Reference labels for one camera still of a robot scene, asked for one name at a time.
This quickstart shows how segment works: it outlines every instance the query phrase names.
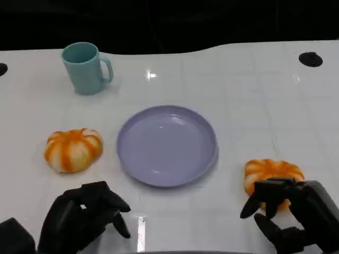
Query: mug handle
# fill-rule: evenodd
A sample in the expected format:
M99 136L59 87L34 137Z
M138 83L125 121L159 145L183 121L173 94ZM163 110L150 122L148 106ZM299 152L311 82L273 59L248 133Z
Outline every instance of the mug handle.
M100 56L100 60L104 61L105 64L107 65L107 69L108 69L110 76L109 76L109 78L104 78L104 80L105 80L106 83L110 83L113 80L113 69L112 69L111 61L108 59L107 56Z

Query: pumpkin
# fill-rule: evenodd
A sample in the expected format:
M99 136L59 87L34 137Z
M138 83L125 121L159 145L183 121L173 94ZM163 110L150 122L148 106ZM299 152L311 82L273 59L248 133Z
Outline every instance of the pumpkin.
M297 182L304 181L304 175L300 168L286 161L274 161L270 159L250 160L245 165L244 188L248 195L254 192L254 183L259 180L266 180L272 177L294 178ZM285 209L290 205L289 200L285 200L279 209Z
M59 173L86 169L102 153L102 138L95 130L57 131L47 140L44 158Z

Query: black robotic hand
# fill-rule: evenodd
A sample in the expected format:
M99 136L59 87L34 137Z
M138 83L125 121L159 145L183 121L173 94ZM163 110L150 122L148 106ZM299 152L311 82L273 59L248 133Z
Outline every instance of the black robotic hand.
M290 211L304 230L296 227L281 230L270 220L286 198L291 202ZM266 203L266 216L256 213L254 220L275 245L278 254L300 252L304 246L311 244L317 244L324 253L339 250L339 210L319 182L297 183L292 178L258 181L240 218L253 215L262 202Z
M129 205L106 182L65 191L50 208L41 230L38 253L76 254L99 237L109 223L125 238L131 235L120 212Z

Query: black circular hole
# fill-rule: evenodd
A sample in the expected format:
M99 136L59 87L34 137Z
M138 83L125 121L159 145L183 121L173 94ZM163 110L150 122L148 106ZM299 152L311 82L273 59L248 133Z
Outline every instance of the black circular hole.
M316 52L305 52L299 56L299 61L308 67L318 67L323 64L323 59Z
M0 63L0 77L4 75L8 70L8 66L4 63Z

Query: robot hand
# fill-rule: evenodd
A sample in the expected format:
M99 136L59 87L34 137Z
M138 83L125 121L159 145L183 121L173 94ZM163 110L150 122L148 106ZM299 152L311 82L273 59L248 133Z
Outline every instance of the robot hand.
M270 178L256 182L255 191L246 202L240 218L253 215L262 202L266 216L256 213L254 220L271 241L278 254L303 251L304 246L317 244L324 253L339 250L339 210L324 187L317 181L295 182L292 178ZM280 229L270 219L285 199L290 211L302 224Z
M129 205L106 182L65 191L52 204L41 230L38 253L76 254L112 223L125 238L131 235L120 212Z

